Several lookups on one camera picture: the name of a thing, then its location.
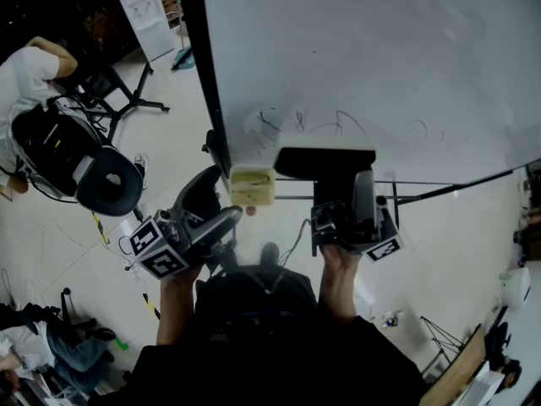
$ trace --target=black hair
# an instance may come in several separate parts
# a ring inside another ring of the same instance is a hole
[[[14,390],[13,384],[6,379],[5,371],[0,371],[0,389],[4,394],[11,394]]]
[[[522,367],[520,365],[518,365],[515,369],[515,371],[513,371],[513,373],[515,373],[515,378],[513,379],[513,382],[512,384],[510,384],[510,386],[508,386],[508,388],[513,388],[516,383],[518,382],[518,379],[520,378],[521,374],[522,374]]]

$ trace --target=white poster board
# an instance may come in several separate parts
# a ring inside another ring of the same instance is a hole
[[[279,132],[368,138],[378,179],[541,157],[541,0],[205,0],[233,164]]]

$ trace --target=person in white shirt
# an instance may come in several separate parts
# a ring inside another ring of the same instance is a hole
[[[76,69],[77,61],[69,52],[39,36],[0,66],[0,184],[21,194],[28,190],[23,176],[8,174],[17,172],[17,155],[9,139],[11,123],[20,113],[45,106],[49,98],[58,96],[49,81]]]
[[[116,337],[113,331],[96,330],[95,337],[74,345],[44,321],[33,325],[37,333],[27,326],[0,331],[0,387],[5,392],[17,392],[19,378],[33,379],[32,371],[42,365],[54,367],[71,386],[85,393],[107,376],[112,355],[106,341]]]

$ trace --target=sneaker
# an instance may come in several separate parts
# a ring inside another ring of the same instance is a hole
[[[280,249],[274,242],[268,242],[261,250],[260,265],[275,266],[278,265],[278,256]]]
[[[101,357],[109,363],[115,362],[115,357],[112,356],[111,352],[109,352],[108,350],[101,354]]]
[[[117,334],[114,333],[112,329],[109,328],[100,328],[87,331],[85,334],[86,338],[93,337],[96,340],[101,340],[102,342],[111,342],[117,337]]]
[[[146,189],[148,182],[146,181],[146,175],[149,172],[149,160],[144,153],[138,153],[135,155],[134,164],[143,176],[143,189]]]

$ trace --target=tiled floor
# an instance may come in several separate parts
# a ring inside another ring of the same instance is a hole
[[[145,215],[170,207],[179,190],[211,165],[210,157],[201,151],[210,120],[197,71],[171,72],[173,57],[169,53],[152,64],[155,73],[143,94],[145,99],[165,102],[171,111],[136,110],[119,125],[115,139],[125,155],[144,151],[149,157],[149,187],[141,200]],[[117,65],[131,89],[139,81],[142,62],[140,53],[135,53]],[[123,105],[117,92],[109,100],[114,107]],[[434,356],[419,324],[420,315],[460,337],[484,322],[497,305],[498,275],[515,257],[512,232],[520,216],[519,180],[515,173],[457,195],[402,206],[401,234],[407,248],[377,264],[361,261],[358,295],[373,302],[357,297],[359,312],[379,325],[387,311],[404,310],[400,325],[385,335],[419,367]],[[284,185],[279,192],[310,191],[306,184]],[[399,187],[399,191],[409,190]],[[277,242],[281,251],[290,248],[309,208],[309,201],[278,201],[259,209],[255,217],[245,217],[238,226],[240,258],[254,262],[269,240]],[[129,259],[117,242],[136,227],[133,214],[101,220],[112,241],[109,248],[82,207],[48,200],[34,190],[16,196],[13,203],[0,200],[0,266],[6,268],[21,304],[59,306],[60,292],[70,287],[78,316],[93,316],[115,330],[129,345],[127,351],[112,346],[116,386],[122,370],[131,370],[140,350],[155,341],[158,320],[142,293],[158,305],[159,284],[137,266],[131,272],[123,269]],[[307,275],[317,295],[323,261],[311,256],[308,230],[287,265]],[[5,291],[0,296],[5,301]]]

